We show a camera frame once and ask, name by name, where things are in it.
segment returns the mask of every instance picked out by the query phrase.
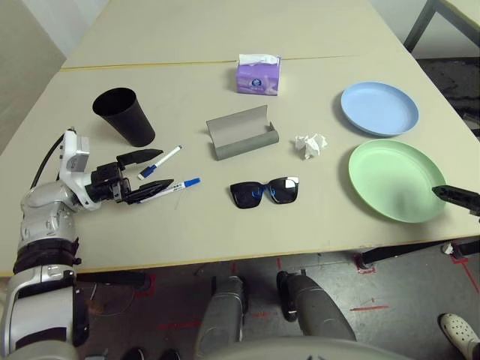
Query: marker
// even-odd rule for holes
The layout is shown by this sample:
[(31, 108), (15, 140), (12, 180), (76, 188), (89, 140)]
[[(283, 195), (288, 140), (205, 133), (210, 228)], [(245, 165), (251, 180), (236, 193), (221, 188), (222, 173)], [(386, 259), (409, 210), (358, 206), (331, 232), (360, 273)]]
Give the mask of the marker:
[(151, 165), (151, 166), (148, 166), (146, 167), (145, 169), (142, 170), (142, 172), (140, 174), (137, 175), (137, 178), (140, 179), (140, 180), (143, 180), (147, 177), (150, 176), (150, 174), (152, 174), (155, 169), (157, 169), (161, 164), (163, 164), (165, 161), (167, 161), (168, 159), (170, 159), (173, 155), (175, 155), (177, 152), (179, 152), (180, 150), (182, 150), (182, 146), (179, 145), (177, 146), (176, 148), (174, 148), (171, 152), (169, 152), (168, 154), (166, 154), (164, 157), (162, 157), (157, 163)]
[(198, 184), (199, 182), (200, 182), (200, 178), (192, 178), (191, 180), (179, 182), (178, 184), (175, 184), (172, 187), (169, 187), (168, 189), (161, 191), (160, 193), (156, 193), (154, 196), (150, 196), (150, 197), (147, 197), (146, 199), (140, 200), (139, 203), (145, 203), (157, 197), (162, 197), (163, 195), (168, 195), (171, 193), (175, 193), (177, 191), (182, 191), (186, 188), (189, 188), (192, 185)]

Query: crumpled paper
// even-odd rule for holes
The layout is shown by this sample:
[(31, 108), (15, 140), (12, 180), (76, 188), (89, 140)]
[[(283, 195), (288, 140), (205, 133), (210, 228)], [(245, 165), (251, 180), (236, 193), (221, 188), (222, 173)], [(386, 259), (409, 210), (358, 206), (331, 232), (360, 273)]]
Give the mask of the crumpled paper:
[(297, 150), (305, 148), (305, 160), (320, 155), (323, 148), (328, 145), (327, 139), (319, 133), (310, 136), (295, 136), (295, 147)]

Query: sunglasses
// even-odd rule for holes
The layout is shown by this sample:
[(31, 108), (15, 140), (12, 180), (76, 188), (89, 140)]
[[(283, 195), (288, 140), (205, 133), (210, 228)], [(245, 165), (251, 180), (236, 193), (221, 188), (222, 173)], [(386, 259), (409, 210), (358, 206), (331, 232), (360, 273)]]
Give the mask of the sunglasses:
[(258, 206), (262, 200), (263, 191), (267, 190), (277, 204), (293, 203), (299, 192), (299, 178), (276, 178), (268, 184), (259, 182), (239, 182), (230, 185), (230, 191), (235, 204), (240, 209), (250, 209)]

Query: black plastic cup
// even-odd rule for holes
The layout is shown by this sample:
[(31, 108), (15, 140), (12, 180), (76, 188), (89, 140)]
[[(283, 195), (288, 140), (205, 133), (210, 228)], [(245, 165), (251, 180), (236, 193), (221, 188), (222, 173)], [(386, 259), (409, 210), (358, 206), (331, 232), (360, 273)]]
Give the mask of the black plastic cup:
[(155, 132), (138, 103), (135, 91), (129, 88), (105, 91), (95, 99), (92, 109), (132, 146), (147, 146), (155, 138)]

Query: green plate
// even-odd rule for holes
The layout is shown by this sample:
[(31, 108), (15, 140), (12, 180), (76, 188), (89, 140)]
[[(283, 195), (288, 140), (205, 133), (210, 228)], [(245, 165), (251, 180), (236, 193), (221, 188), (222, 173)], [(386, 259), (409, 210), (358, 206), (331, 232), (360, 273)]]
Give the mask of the green plate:
[(369, 141), (355, 149), (348, 166), (360, 197), (389, 218), (421, 223), (445, 207), (431, 190), (444, 185), (445, 178), (427, 155), (412, 146), (385, 139)]

